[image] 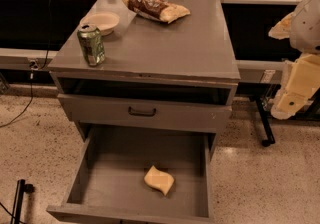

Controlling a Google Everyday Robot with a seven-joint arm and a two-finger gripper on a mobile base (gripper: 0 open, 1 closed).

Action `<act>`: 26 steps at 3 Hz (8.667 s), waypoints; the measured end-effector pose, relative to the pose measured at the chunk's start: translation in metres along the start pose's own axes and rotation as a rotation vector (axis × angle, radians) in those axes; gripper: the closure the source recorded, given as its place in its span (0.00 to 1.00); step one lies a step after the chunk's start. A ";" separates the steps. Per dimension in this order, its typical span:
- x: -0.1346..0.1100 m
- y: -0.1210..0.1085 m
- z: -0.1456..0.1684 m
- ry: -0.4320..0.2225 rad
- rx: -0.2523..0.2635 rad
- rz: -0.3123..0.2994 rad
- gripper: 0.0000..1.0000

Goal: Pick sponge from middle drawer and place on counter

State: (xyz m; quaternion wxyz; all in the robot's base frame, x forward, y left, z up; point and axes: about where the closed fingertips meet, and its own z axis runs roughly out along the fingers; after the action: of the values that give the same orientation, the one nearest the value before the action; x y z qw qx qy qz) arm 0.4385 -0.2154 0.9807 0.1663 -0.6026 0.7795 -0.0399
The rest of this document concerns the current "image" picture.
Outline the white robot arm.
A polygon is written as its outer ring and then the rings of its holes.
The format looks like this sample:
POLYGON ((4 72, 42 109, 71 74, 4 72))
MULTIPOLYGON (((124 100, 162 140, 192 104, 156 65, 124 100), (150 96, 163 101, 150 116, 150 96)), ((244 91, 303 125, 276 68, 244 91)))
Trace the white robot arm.
POLYGON ((285 62, 271 108, 274 118, 284 120, 294 116, 320 88, 320 0, 302 0, 268 35, 288 38, 290 46, 301 52, 294 62, 285 62))

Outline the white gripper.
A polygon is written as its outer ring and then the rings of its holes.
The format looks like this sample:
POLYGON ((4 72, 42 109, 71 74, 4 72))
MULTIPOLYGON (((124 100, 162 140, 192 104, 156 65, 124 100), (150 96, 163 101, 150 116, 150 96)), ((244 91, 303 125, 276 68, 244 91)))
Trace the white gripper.
MULTIPOLYGON (((268 36, 282 40, 290 36, 293 13, 273 26, 268 36)), ((294 62, 287 62, 288 80, 284 91, 276 94, 271 115, 279 120, 293 117, 320 88, 320 56, 303 53, 294 62)))

